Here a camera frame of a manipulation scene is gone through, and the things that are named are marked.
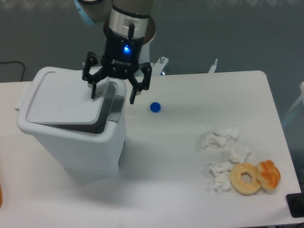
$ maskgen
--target food item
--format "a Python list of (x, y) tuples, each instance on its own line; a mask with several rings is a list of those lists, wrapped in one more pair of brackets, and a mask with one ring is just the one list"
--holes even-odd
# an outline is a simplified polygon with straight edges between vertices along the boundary
[(280, 171), (271, 160), (261, 161), (256, 165), (256, 178), (265, 190), (273, 190), (281, 180)]
[[(242, 175), (248, 174), (251, 177), (251, 182), (245, 182)], [(250, 163), (236, 164), (230, 172), (231, 185), (240, 193), (250, 195), (256, 193), (261, 185), (257, 180), (257, 168)]]

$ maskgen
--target crumpled tissue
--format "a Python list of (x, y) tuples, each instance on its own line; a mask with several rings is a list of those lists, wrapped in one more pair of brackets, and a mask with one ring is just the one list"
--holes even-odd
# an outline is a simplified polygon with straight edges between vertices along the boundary
[(215, 177), (213, 187), (218, 195), (230, 189), (231, 183), (229, 179), (229, 172), (222, 172)]
[(215, 135), (222, 136), (227, 140), (234, 140), (236, 141), (239, 137), (241, 137), (241, 128), (225, 128), (222, 130), (214, 131)]
[(228, 172), (232, 170), (232, 165), (228, 161), (222, 163), (211, 162), (209, 168), (213, 172), (213, 175), (217, 177), (221, 172)]
[(248, 146), (236, 146), (231, 147), (229, 153), (229, 160), (231, 162), (243, 164), (250, 153), (250, 149)]

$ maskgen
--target white bracket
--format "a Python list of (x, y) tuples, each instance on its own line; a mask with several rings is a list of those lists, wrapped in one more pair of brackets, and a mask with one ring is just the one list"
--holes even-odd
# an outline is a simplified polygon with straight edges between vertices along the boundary
[(151, 76), (159, 76), (159, 75), (165, 75), (163, 72), (163, 69), (169, 62), (169, 59), (166, 57), (160, 57), (159, 60), (157, 60), (156, 63), (151, 63), (152, 66), (152, 74)]

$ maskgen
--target bagel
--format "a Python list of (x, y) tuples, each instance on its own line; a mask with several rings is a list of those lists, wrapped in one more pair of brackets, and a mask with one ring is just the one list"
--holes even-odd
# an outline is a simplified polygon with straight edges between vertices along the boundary
[[(245, 182), (242, 175), (248, 174), (251, 177), (251, 182)], [(257, 181), (257, 168), (250, 163), (236, 164), (230, 172), (231, 185), (240, 193), (250, 195), (256, 193), (261, 185)]]
[(256, 165), (256, 178), (265, 190), (273, 190), (281, 180), (281, 174), (273, 161), (261, 161)]

